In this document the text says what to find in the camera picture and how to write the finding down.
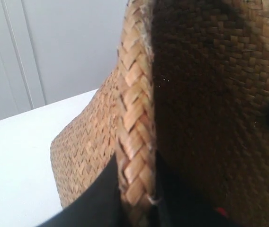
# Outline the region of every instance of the white table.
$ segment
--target white table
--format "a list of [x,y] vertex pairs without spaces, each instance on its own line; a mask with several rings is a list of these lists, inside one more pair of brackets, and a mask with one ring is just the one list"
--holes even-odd
[[62,210],[50,144],[95,92],[0,121],[0,227],[34,227]]

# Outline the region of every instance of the woven straw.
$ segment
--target woven straw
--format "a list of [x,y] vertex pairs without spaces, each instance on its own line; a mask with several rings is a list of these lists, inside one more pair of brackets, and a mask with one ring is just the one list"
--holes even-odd
[[52,143],[62,206],[115,152],[125,211],[146,226],[158,149],[234,220],[269,227],[269,0],[130,0],[121,41],[117,69]]

